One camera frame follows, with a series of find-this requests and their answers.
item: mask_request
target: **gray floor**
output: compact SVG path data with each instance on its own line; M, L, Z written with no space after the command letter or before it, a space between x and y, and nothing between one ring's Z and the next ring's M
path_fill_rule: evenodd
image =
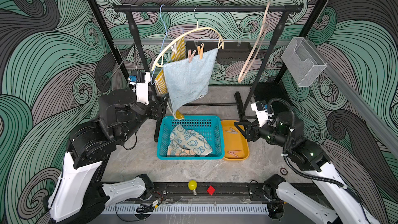
M235 102L234 93L239 91L244 101L250 87L209 87L209 93L195 102ZM221 120L238 120L236 106L231 107L182 107L184 115L216 115ZM250 106L246 115L255 115ZM284 167L289 182L310 182L299 177L287 168L281 156L282 148L267 144L259 139L249 142L250 156L244 161L224 160L159 160L157 143L154 142L156 121L147 120L137 133L137 146L130 151L118 146L111 154L102 181L127 181L139 174L146 173L156 182L262 182L274 173L280 174ZM126 142L126 147L134 143L133 136Z

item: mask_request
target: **orange tray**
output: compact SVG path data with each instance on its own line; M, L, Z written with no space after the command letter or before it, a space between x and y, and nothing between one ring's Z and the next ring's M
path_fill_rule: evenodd
M221 121L225 150L225 155L222 159L226 161L242 161L250 155L248 142L234 126L235 122L238 121ZM238 151L234 152L237 157L229 154L229 151Z

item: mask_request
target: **yellow light bulb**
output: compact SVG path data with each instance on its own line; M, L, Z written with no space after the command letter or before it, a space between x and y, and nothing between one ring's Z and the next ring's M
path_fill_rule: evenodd
M197 184L196 181L194 181L194 180L191 180L191 181L189 181L189 183L188 183L188 188L189 188L190 190L196 189L197 186L198 186L198 184Z

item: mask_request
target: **orange clothespin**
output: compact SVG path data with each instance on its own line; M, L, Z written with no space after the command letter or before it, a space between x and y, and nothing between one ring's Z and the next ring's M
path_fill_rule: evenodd
M193 51L191 54L192 50L188 50L188 63L192 62L192 58L195 55L196 50Z
M202 60L202 58L203 58L203 46L204 46L204 44L202 43L201 44L201 46L198 46L198 55L199 55L199 58Z

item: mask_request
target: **beige plastic hanger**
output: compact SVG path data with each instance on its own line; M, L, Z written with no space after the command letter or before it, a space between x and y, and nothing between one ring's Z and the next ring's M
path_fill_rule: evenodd
M253 64L254 60L256 60L256 57L257 57L257 54L258 54L258 52L259 52L259 50L260 50L260 48L261 48L261 45L263 44L264 37L266 36L266 32L267 32L267 28L268 28L268 24L265 25L265 22L266 22L267 12L268 12L268 8L269 8L269 5L270 5L270 4L271 4L271 0L268 1L268 3L267 3L266 11L264 12L264 17L263 17L263 21L262 21L262 23L261 23L260 33L258 34L257 40L256 40L256 42L254 43L254 46L253 46L253 48L251 49L251 52L250 52L248 58L246 59L246 62L245 62L245 64L243 65L242 70L240 71L240 74L239 74L239 77L238 77L238 82L239 82L239 83L241 83L241 82L243 81L243 79L245 78L246 74L249 72L249 70L250 70L250 68L251 68L251 65ZM246 71L245 71L245 68L246 68L247 64L249 63L249 61L250 61L250 59L251 59L251 56L253 55L254 50L256 49L257 43L258 43L258 41L260 40L261 36L262 36L263 38L262 38L262 40L261 40L261 42L260 42L260 45L258 46L257 52L256 52L256 54L254 55L253 60L251 61L249 67L248 67L248 68L246 69Z
M196 19L196 28L193 29L193 30L190 30L190 31L188 31L188 32L186 32L186 33L184 33L184 34L182 34L181 36L177 37L177 38L174 39L172 42L170 42L170 43L162 50L162 52L160 52L160 54L156 57L155 61L153 62L151 71L154 71L154 70L155 70L155 66L156 66L156 67L163 67L163 57L164 57L164 53L165 53L174 43L176 43L179 39L185 37L186 35L188 35L188 34L190 34L190 33L192 33L192 32L198 31L198 30L212 30L212 31L216 32L217 35L220 37L220 39L218 40L217 48L218 48L218 49L220 49L220 48L224 49L224 39L222 38L221 34L220 34L217 30L215 30L214 28L212 28L212 27L200 27L200 28L199 28L199 22L198 22L198 20ZM159 63L158 63L158 61L159 61L160 58L162 58L162 64L159 64Z

